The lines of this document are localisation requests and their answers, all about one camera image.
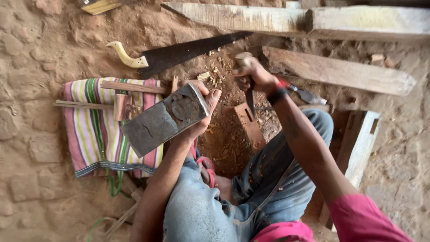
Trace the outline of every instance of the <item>jeans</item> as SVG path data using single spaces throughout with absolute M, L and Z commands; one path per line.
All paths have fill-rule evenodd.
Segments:
M 331 116 L 317 109 L 303 113 L 329 145 Z M 196 162 L 187 158 L 164 214 L 165 239 L 250 241 L 272 223 L 297 221 L 314 190 L 315 185 L 294 159 L 282 132 L 249 161 L 240 176 L 232 179 L 231 192 L 238 206 L 219 201 L 218 188 L 210 189 L 203 183 Z

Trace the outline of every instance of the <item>pink shirt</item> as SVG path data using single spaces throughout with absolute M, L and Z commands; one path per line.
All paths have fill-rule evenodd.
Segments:
M 412 242 L 364 195 L 344 195 L 331 202 L 330 216 L 339 240 Z M 312 230 L 302 222 L 274 223 L 260 231 L 252 242 L 314 242 Z

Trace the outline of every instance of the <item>hand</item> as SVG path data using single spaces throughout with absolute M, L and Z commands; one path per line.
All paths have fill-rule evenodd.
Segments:
M 205 87 L 203 82 L 199 80 L 182 81 L 179 84 L 179 86 L 182 87 L 190 82 L 199 88 L 200 92 L 202 93 L 203 97 L 206 100 L 206 104 L 209 107 L 209 113 L 210 113 L 208 117 L 202 119 L 200 122 L 196 124 L 193 124 L 192 126 L 190 126 L 189 128 L 187 128 L 182 133 L 176 136 L 178 139 L 182 141 L 185 140 L 185 141 L 193 142 L 199 135 L 203 134 L 208 128 L 208 125 L 211 122 L 212 113 L 218 103 L 219 98 L 221 97 L 221 90 L 214 89 L 209 92 L 209 90 Z
M 257 58 L 249 57 L 250 65 L 242 67 L 241 69 L 235 69 L 232 71 L 235 76 L 235 81 L 239 88 L 246 92 L 250 88 L 250 83 L 247 81 L 245 76 L 250 75 L 255 81 L 254 90 L 265 92 L 268 94 L 279 82 L 278 79 L 267 72 L 263 66 L 258 62 Z

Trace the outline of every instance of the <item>dirt floor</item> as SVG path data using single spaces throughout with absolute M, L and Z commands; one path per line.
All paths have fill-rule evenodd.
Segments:
M 143 50 L 230 33 L 188 21 L 161 9 L 160 3 L 141 1 L 91 16 L 80 10 L 75 0 L 0 2 L 0 241 L 86 241 L 98 219 L 118 218 L 134 204 L 121 195 L 110 197 L 105 178 L 74 178 L 61 109 L 52 103 L 61 98 L 62 85 L 69 81 L 139 79 L 135 69 L 127 68 L 113 49 L 105 47 L 108 42 L 121 41 L 130 56 L 138 57 Z M 283 6 L 281 0 L 204 3 Z M 396 68 L 417 80 L 407 97 L 311 82 L 295 84 L 334 105 L 335 132 L 330 150 L 335 157 L 349 110 L 382 114 L 360 189 L 409 236 L 419 242 L 430 241 L 430 47 L 254 34 L 155 78 L 170 81 L 178 75 L 181 80 L 195 79 L 217 67 L 226 76 L 217 83 L 223 91 L 220 102 L 237 105 L 245 97 L 230 75 L 232 56 L 255 45 L 360 63 L 369 63 L 372 54 L 383 53 Z M 215 87 L 210 80 L 206 84 L 209 89 Z M 261 94 L 256 99 L 257 105 L 268 106 Z M 267 141 L 281 130 L 274 112 L 259 112 L 257 118 Z M 41 134 L 50 134 L 51 139 L 40 139 Z M 237 117 L 223 115 L 218 107 L 199 140 L 199 149 L 212 158 L 217 174 L 232 177 L 252 156 L 244 138 Z M 31 142 L 41 143 L 43 148 L 32 149 Z M 52 151 L 57 148 L 61 153 Z M 38 155 L 47 154 L 56 156 L 49 159 L 50 163 L 38 162 Z M 321 195 L 315 192 L 302 220 L 312 227 L 316 241 L 337 241 L 336 234 L 318 222 L 321 206 Z M 103 224 L 95 229 L 93 241 L 103 240 Z M 127 241 L 130 228 L 122 225 L 110 241 Z

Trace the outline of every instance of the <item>striped fabric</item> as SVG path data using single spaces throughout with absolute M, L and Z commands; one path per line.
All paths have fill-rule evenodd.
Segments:
M 64 85 L 64 100 L 113 105 L 114 94 L 129 94 L 134 105 L 146 110 L 162 99 L 161 94 L 102 89 L 101 81 L 160 86 L 160 81 L 154 79 L 93 78 L 72 81 Z M 64 107 L 63 112 L 76 177 L 108 175 L 109 169 L 132 171 L 135 177 L 148 177 L 159 166 L 163 145 L 138 158 L 120 130 L 126 121 L 114 121 L 113 110 Z

